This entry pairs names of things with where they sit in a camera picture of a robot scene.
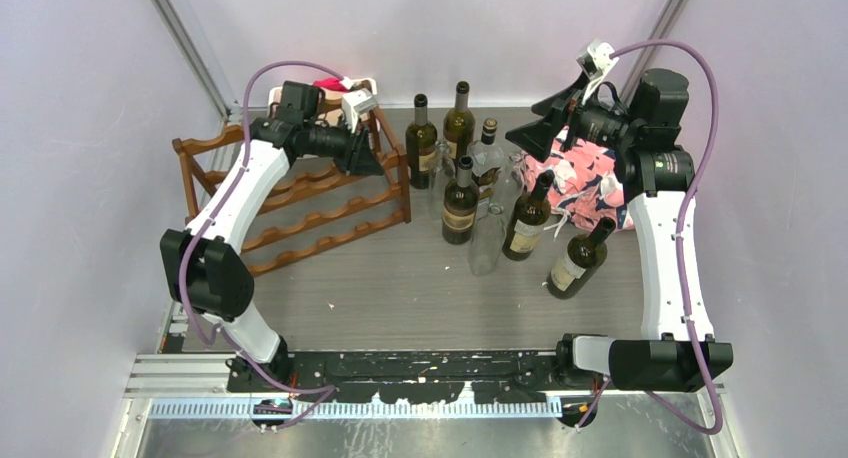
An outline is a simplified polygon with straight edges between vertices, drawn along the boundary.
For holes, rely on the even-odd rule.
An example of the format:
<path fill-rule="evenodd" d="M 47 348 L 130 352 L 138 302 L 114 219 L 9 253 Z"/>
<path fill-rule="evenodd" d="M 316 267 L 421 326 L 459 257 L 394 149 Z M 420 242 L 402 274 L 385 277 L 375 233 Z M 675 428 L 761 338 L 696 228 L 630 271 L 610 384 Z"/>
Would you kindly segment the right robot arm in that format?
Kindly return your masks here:
<path fill-rule="evenodd" d="M 573 335 L 555 362 L 558 381 L 577 389 L 594 372 L 621 390 L 695 392 L 733 363 L 719 342 L 700 294 L 692 216 L 695 166 L 675 141 L 689 100 L 689 81 L 662 68 L 645 72 L 628 105 L 607 106 L 580 76 L 531 108 L 537 120 L 507 132 L 535 159 L 577 139 L 611 149 L 614 172 L 636 232 L 642 283 L 641 338 Z"/>

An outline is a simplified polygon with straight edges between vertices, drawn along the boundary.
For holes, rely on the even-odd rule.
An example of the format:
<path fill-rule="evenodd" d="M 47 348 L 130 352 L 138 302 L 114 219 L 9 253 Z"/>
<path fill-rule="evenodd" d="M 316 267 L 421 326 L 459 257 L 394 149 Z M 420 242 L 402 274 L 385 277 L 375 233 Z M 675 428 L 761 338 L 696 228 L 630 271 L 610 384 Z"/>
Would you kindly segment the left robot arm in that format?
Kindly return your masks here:
<path fill-rule="evenodd" d="M 226 175 L 207 205 L 182 231 L 160 240 L 166 279 L 174 301 L 192 324 L 205 319 L 231 339 L 252 376 L 269 391 L 285 387 L 292 375 L 285 340 L 253 303 L 255 281 L 241 258 L 248 229 L 272 188 L 303 156 L 330 158 L 347 175 L 380 175 L 363 116 L 376 105 L 374 79 L 343 78 L 342 115 L 321 119 L 322 88 L 287 81 L 266 117 L 247 128 L 249 142 L 239 164 Z"/>

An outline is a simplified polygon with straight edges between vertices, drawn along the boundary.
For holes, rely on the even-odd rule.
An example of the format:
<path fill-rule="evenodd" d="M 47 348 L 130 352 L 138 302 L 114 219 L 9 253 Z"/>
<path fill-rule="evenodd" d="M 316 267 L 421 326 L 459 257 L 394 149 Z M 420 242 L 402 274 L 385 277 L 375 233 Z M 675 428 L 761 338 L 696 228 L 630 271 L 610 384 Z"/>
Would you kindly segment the dark green bottle far left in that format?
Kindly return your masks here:
<path fill-rule="evenodd" d="M 438 132 L 428 115 L 428 98 L 416 94 L 414 117 L 405 131 L 410 185 L 416 189 L 429 186 L 429 160 L 435 155 Z"/>

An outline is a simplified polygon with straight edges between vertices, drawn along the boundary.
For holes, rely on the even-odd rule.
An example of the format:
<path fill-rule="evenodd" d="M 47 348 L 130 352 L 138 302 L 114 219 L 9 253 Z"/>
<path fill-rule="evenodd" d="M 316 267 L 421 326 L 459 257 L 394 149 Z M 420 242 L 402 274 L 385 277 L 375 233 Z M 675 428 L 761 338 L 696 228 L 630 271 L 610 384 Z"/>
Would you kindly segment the dark green bottle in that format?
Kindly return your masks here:
<path fill-rule="evenodd" d="M 446 113 L 443 122 L 443 137 L 454 161 L 466 154 L 475 131 L 476 120 L 469 109 L 469 92 L 467 81 L 457 83 L 454 106 Z"/>
<path fill-rule="evenodd" d="M 428 98 L 416 94 L 414 117 L 405 131 L 410 185 L 416 189 L 429 186 L 429 160 L 435 155 L 438 132 L 428 115 Z"/>

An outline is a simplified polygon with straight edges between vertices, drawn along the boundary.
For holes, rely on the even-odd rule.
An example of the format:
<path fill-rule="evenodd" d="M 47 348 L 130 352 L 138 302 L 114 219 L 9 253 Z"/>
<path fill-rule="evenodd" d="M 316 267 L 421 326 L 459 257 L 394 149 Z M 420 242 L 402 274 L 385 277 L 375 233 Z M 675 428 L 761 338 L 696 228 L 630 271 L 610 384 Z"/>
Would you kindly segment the wooden wine rack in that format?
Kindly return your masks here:
<path fill-rule="evenodd" d="M 384 174 L 347 175 L 330 158 L 303 156 L 297 159 L 262 203 L 248 229 L 241 258 L 243 260 L 246 253 L 385 203 L 397 202 L 397 209 L 379 221 L 359 220 L 347 233 L 322 236 L 307 248 L 284 251 L 266 263 L 244 262 L 253 277 L 390 226 L 410 222 L 412 215 L 406 150 L 378 105 L 365 114 L 362 120 L 368 126 L 370 146 Z M 238 155 L 249 142 L 249 125 L 230 125 L 215 139 L 174 140 L 173 147 L 180 160 L 190 213 L 186 225 L 207 205 L 229 171 L 239 164 Z"/>

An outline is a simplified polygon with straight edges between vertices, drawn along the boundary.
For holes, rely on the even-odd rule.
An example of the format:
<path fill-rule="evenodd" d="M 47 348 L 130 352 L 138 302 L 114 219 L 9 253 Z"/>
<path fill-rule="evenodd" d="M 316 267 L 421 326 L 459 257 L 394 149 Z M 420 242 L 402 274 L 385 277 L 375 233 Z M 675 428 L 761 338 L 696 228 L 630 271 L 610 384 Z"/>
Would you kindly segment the clear bottle with dark cap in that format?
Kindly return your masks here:
<path fill-rule="evenodd" d="M 494 195 L 494 187 L 498 181 L 505 161 L 505 153 L 495 142 L 498 121 L 487 118 L 482 124 L 479 140 L 468 147 L 468 155 L 472 158 L 472 178 L 479 190 L 478 213 L 485 216 Z"/>

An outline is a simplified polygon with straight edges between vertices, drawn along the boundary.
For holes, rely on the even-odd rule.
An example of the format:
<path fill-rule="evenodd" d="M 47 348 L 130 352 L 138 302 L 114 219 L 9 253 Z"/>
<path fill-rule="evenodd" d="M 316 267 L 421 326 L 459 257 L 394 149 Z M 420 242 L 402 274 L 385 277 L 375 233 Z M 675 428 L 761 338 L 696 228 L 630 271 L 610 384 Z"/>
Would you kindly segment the clear glass bottle by cloth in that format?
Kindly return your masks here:
<path fill-rule="evenodd" d="M 516 200 L 524 192 L 524 154 L 514 152 L 507 156 L 494 186 L 492 201 L 503 209 L 503 214 L 511 213 Z"/>

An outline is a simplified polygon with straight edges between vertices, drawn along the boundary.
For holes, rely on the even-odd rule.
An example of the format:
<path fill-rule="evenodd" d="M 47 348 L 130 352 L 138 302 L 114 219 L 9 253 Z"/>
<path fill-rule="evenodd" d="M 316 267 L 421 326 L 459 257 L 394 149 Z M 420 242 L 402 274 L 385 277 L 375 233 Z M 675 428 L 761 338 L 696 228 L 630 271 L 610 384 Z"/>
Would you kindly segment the small clear glass bottle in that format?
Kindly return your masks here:
<path fill-rule="evenodd" d="M 455 175 L 455 165 L 451 157 L 451 147 L 445 140 L 436 142 L 435 151 L 427 160 L 428 192 L 427 210 L 431 221 L 440 221 L 444 200 L 444 191 Z"/>

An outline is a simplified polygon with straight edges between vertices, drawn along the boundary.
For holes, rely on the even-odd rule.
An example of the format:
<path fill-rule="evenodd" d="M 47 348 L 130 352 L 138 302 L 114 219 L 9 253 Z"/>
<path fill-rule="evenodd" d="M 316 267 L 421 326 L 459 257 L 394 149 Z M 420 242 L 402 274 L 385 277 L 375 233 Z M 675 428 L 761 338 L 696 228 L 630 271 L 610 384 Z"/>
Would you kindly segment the dark green bottle far back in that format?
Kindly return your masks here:
<path fill-rule="evenodd" d="M 443 122 L 443 137 L 454 161 L 466 154 L 475 131 L 476 120 L 469 109 L 469 92 L 467 81 L 457 83 L 454 106 L 446 113 Z"/>

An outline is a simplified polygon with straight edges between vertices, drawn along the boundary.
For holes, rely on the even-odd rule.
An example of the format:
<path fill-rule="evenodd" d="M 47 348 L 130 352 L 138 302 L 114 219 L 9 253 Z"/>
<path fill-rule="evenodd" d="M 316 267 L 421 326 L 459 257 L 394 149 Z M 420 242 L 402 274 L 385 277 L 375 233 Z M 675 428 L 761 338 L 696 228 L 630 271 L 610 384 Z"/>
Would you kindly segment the dark bottle white label right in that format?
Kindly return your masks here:
<path fill-rule="evenodd" d="M 563 254 L 557 257 L 547 277 L 547 290 L 555 298 L 573 298 L 600 269 L 608 257 L 609 236 L 616 222 L 601 218 L 589 232 L 573 236 Z"/>

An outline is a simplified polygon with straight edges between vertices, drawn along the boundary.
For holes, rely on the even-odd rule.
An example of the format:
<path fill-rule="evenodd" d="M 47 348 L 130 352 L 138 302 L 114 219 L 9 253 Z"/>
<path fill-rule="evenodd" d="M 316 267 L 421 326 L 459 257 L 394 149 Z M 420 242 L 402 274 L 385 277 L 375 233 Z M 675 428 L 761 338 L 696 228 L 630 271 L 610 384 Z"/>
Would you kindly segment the white plastic basket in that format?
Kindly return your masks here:
<path fill-rule="evenodd" d="M 368 88 L 377 97 L 376 82 L 371 78 L 353 80 L 342 78 L 348 91 Z M 308 127 L 347 128 L 342 110 L 341 97 L 327 98 L 327 90 L 311 84 L 286 81 L 282 86 L 269 93 L 268 117 L 261 122 L 261 128 L 271 128 L 277 122 Z"/>

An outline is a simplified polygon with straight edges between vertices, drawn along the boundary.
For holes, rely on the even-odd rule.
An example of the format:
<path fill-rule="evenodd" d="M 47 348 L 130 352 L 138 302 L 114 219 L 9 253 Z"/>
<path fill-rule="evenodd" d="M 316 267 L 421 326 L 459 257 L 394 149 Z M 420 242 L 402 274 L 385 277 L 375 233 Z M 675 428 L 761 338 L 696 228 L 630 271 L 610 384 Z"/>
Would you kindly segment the pink shark print cloth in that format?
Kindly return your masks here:
<path fill-rule="evenodd" d="M 543 161 L 520 153 L 525 187 L 532 189 L 542 172 L 552 171 L 554 182 L 547 199 L 554 214 L 586 231 L 603 218 L 612 219 L 619 230 L 632 229 L 634 222 L 625 204 L 623 186 L 614 173 L 614 152 L 582 138 L 562 151 L 567 131 L 563 128 L 556 135 Z"/>

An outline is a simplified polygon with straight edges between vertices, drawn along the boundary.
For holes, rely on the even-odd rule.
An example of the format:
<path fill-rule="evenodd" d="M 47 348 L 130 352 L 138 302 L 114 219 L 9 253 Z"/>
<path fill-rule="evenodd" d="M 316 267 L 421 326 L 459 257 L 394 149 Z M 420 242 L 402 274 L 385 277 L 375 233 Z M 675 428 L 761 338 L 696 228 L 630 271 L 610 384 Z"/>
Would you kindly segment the aluminium corner post right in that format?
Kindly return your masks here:
<path fill-rule="evenodd" d="M 689 0 L 666 0 L 648 39 L 656 40 L 668 38 L 688 1 Z M 636 61 L 627 75 L 627 79 L 623 86 L 623 97 L 626 101 L 630 101 L 632 98 L 641 75 L 652 64 L 655 55 L 656 51 L 653 48 L 644 48 L 638 51 Z"/>

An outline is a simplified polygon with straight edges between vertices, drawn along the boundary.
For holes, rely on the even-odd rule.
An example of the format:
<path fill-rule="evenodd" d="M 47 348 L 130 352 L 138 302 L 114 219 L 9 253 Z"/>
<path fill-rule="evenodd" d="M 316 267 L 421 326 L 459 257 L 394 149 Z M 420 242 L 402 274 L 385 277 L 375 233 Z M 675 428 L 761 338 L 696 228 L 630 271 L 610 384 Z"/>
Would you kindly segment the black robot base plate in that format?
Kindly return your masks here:
<path fill-rule="evenodd" d="M 335 403 L 448 404 L 468 389 L 476 404 L 531 404 L 558 392 L 596 392 L 607 382 L 552 350 L 313 351 L 295 352 L 260 371 L 240 356 L 225 364 L 230 392 L 292 388 L 295 398 L 307 403 L 330 389 Z"/>

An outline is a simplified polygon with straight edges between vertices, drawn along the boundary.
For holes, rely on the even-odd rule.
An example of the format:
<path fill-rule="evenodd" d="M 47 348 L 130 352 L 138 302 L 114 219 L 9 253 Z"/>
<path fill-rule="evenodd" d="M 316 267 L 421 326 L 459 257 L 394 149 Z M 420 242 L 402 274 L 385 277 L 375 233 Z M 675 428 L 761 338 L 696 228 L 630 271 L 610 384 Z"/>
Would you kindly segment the aluminium frame rail front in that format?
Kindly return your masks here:
<path fill-rule="evenodd" d="M 568 418 L 577 419 L 594 392 L 573 390 L 544 397 L 540 403 L 481 405 L 464 389 L 458 401 L 448 404 L 386 404 L 373 399 L 365 404 L 330 401 L 330 389 L 313 403 L 290 392 L 236 393 L 227 390 L 230 373 L 225 364 L 232 354 L 162 354 L 137 358 L 126 394 L 150 399 L 153 418 L 248 418 L 271 423 L 291 417 L 306 419 L 446 419 L 446 418 Z"/>

